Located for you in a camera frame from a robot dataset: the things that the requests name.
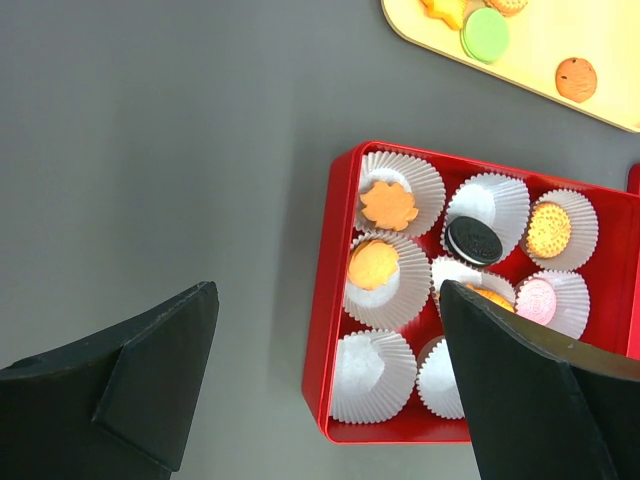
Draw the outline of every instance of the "orange cookie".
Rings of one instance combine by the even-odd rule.
[[[351,253],[347,278],[364,290],[385,285],[398,270],[398,252],[382,240],[362,242]]]
[[[510,17],[526,7],[529,0],[485,0],[484,3],[487,7],[498,10],[505,17]]]
[[[484,288],[477,288],[467,283],[467,287],[476,292],[478,295],[482,295],[487,300],[491,300],[496,305],[500,305],[505,310],[509,312],[514,312],[513,306],[509,303],[509,301],[501,295],[498,295],[496,292],[492,292],[491,290],[486,290]]]
[[[598,88],[593,65],[584,58],[567,58],[556,70],[556,88],[560,95],[577,103],[590,99]]]
[[[399,183],[375,182],[371,190],[360,195],[360,200],[365,205],[362,214],[374,222],[376,228],[399,232],[418,216],[413,195],[405,192]]]
[[[569,244],[571,221],[562,207],[541,203],[533,209],[527,232],[527,247],[540,258],[553,258]]]

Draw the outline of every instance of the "empty paper liner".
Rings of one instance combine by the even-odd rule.
[[[435,415],[450,420],[464,417],[460,393],[445,339],[440,340],[420,365],[416,380],[422,403]]]
[[[373,330],[338,341],[331,416],[345,423],[394,417],[413,391],[416,358],[399,333]]]

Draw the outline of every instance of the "cookie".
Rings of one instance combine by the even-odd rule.
[[[518,292],[516,313],[540,325],[547,325],[556,313],[556,293],[539,278],[526,282]]]
[[[399,183],[375,182],[371,190],[360,195],[360,200],[365,205],[362,214],[374,222],[376,228],[400,232],[419,213],[415,208],[415,198]]]
[[[474,292],[476,292],[478,295],[482,295],[484,298],[486,298],[487,300],[492,301],[493,303],[495,303],[496,305],[500,305],[502,308],[504,308],[505,310],[509,311],[509,312],[514,312],[513,306],[509,303],[509,301],[504,298],[502,295],[497,294],[496,292],[493,292],[491,290],[487,290],[484,288],[477,288],[474,287],[473,285],[471,285],[470,283],[467,283],[466,286],[468,288],[470,288],[471,290],[473,290]]]
[[[505,17],[511,17],[522,11],[529,0],[484,0],[487,7],[495,8]]]
[[[555,203],[541,203],[533,209],[527,248],[540,258],[553,258],[567,248],[571,238],[571,221],[562,207]]]
[[[457,217],[446,228],[447,248],[473,265],[486,267],[502,256],[498,235],[484,223],[471,217]]]
[[[462,28],[468,0],[423,0],[423,3],[430,17],[444,20],[454,30]]]
[[[469,15],[460,40],[467,55],[484,63],[493,63],[507,51],[509,26],[498,11],[480,8]]]
[[[396,249],[382,240],[362,242],[351,252],[347,279],[364,290],[375,290],[398,270],[398,258]]]
[[[556,88],[560,95],[574,102],[589,100],[598,88],[593,65],[584,58],[567,58],[556,70]]]

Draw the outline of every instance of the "red tray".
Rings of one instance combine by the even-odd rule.
[[[600,237],[593,257],[578,272],[591,294],[591,313],[581,340],[610,352],[640,359],[640,166],[629,174],[628,190],[620,192],[516,168],[502,167],[443,153],[382,142],[366,142],[338,157],[331,165],[322,240],[307,344],[302,392],[318,427],[336,443],[463,443],[469,442],[465,420],[444,420],[431,414],[413,392],[409,403],[394,418],[379,424],[348,425],[329,416],[331,384],[339,338],[367,327],[342,309],[353,228],[360,165],[363,155],[379,150],[428,160],[442,175],[447,201],[472,175],[495,172],[524,180],[532,201],[556,188],[584,194],[598,215]],[[443,254],[439,242],[444,215],[429,233],[417,239],[430,258]],[[517,283],[539,270],[516,248],[503,262],[489,268]],[[431,338],[441,335],[442,324],[433,300],[411,323],[400,330],[414,353]]]

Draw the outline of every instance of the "paper cup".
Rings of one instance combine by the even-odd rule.
[[[556,312],[547,327],[568,337],[578,340],[584,333],[589,320],[591,302],[589,289],[584,278],[575,272],[557,272],[545,270],[534,273],[518,286],[518,295],[522,285],[539,278],[549,283],[556,294]],[[516,313],[518,296],[516,296]]]
[[[362,157],[358,195],[368,192],[377,181],[399,183],[415,198],[418,216],[398,234],[419,237],[433,227],[444,208],[445,189],[442,177],[429,162],[400,153],[370,153]],[[355,227],[365,232],[376,230],[374,223],[362,214],[363,208],[358,196]]]
[[[372,328],[397,329],[413,320],[429,299],[431,267],[425,253],[410,239],[395,233],[368,232],[351,244],[379,239],[398,252],[398,270],[386,285],[364,290],[346,280],[344,309],[353,318]]]
[[[345,423],[378,423],[402,410],[416,378],[416,358],[398,333],[373,330],[338,341],[331,416]]]
[[[444,340],[444,335],[439,335],[435,338],[432,338],[431,340],[429,340],[424,347],[422,347],[422,350],[420,350],[420,353],[418,353],[418,357],[416,358],[418,361],[418,368],[422,366],[422,364],[424,362],[427,361],[427,358],[429,358],[429,354],[431,353],[431,351],[435,348],[435,346],[437,344],[439,344],[442,340]]]
[[[444,241],[447,226],[457,217],[471,217],[498,235],[502,244],[501,262],[522,238],[527,228],[529,207],[529,190],[522,180],[493,173],[471,177],[449,202],[440,236],[442,248],[450,252]]]
[[[416,380],[422,403],[438,417],[464,418],[447,341],[441,340],[420,366]]]
[[[451,257],[440,256],[431,264],[431,279],[433,282],[433,300],[440,312],[440,288],[445,280],[456,280],[460,283],[470,283],[474,287],[491,290],[497,293],[511,305],[516,301],[516,291],[506,279],[494,274],[470,267]]]
[[[553,190],[545,193],[534,204],[555,203],[569,215],[571,235],[567,247],[553,258],[540,258],[527,247],[527,236],[521,245],[536,265],[545,270],[569,271],[583,266],[593,255],[598,243],[598,216],[587,198],[571,190]]]

